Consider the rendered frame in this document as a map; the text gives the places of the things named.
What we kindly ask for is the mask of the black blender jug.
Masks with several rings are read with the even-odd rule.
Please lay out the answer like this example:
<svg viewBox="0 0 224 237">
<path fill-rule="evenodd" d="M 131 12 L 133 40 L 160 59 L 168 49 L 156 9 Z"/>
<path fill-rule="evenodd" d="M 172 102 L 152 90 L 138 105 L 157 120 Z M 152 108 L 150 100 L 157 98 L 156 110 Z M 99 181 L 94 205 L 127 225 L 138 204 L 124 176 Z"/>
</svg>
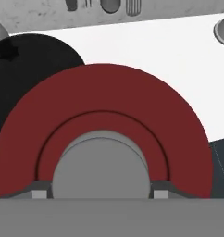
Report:
<svg viewBox="0 0 224 237">
<path fill-rule="evenodd" d="M 84 64 L 75 49 L 55 37 L 19 34 L 0 41 L 0 131 L 18 100 L 64 69 Z"/>
</svg>

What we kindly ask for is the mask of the grey hanging kitchen tool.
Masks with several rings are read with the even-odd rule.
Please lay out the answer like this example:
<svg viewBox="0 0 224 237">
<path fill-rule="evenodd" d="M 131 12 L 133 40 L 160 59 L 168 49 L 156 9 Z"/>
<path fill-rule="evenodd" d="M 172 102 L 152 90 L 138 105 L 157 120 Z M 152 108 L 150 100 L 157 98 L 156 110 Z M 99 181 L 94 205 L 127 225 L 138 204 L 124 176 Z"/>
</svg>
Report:
<svg viewBox="0 0 224 237">
<path fill-rule="evenodd" d="M 76 11 L 78 9 L 78 0 L 66 0 L 68 11 Z"/>
</svg>

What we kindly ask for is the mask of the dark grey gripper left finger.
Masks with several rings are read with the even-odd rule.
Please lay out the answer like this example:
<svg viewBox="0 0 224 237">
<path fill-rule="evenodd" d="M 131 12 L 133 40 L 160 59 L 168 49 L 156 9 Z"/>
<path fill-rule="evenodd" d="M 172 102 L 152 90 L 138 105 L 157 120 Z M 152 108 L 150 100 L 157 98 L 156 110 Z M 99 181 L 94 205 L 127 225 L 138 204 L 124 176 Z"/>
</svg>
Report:
<svg viewBox="0 0 224 237">
<path fill-rule="evenodd" d="M 34 181 L 23 190 L 1 196 L 1 199 L 52 199 L 52 182 Z"/>
</svg>

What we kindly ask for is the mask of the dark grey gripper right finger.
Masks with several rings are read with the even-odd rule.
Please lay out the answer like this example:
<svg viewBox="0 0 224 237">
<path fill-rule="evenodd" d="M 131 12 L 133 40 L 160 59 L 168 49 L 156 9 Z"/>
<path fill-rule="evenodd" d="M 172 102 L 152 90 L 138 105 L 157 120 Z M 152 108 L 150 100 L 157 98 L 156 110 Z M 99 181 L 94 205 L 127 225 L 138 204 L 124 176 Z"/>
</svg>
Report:
<svg viewBox="0 0 224 237">
<path fill-rule="evenodd" d="M 181 199 L 195 198 L 195 195 L 186 193 L 176 188 L 170 181 L 152 181 L 150 199 Z"/>
</svg>

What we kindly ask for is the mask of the grey hanging slotted spatula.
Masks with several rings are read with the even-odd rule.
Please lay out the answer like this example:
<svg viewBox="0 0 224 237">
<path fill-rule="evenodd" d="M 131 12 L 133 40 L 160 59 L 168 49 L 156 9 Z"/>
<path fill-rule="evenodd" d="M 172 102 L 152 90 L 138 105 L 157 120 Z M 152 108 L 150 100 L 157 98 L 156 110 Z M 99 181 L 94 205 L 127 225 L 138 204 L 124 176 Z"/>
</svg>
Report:
<svg viewBox="0 0 224 237">
<path fill-rule="evenodd" d="M 138 16 L 141 13 L 142 0 L 126 0 L 126 14 L 130 17 Z"/>
</svg>

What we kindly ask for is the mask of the red blender lid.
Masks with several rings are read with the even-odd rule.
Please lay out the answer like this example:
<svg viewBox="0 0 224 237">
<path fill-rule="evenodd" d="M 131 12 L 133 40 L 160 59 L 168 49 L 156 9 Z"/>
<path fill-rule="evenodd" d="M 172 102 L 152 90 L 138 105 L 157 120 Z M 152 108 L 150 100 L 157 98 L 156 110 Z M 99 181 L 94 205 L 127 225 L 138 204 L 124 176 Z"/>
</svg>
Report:
<svg viewBox="0 0 224 237">
<path fill-rule="evenodd" d="M 51 180 L 66 146 L 93 130 L 121 132 L 136 142 L 151 180 L 210 196 L 211 150 L 189 104 L 141 70 L 92 64 L 40 82 L 10 112 L 0 132 L 0 197 Z"/>
</svg>

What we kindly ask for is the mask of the dark slate cupboard front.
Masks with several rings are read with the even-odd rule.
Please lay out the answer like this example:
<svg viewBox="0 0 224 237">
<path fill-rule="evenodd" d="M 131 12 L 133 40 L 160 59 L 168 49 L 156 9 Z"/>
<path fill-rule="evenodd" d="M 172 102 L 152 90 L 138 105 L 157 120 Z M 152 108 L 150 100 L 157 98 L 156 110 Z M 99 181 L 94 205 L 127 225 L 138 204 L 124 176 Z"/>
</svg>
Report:
<svg viewBox="0 0 224 237">
<path fill-rule="evenodd" d="M 224 139 L 210 143 L 214 166 L 212 198 L 224 198 Z"/>
</svg>

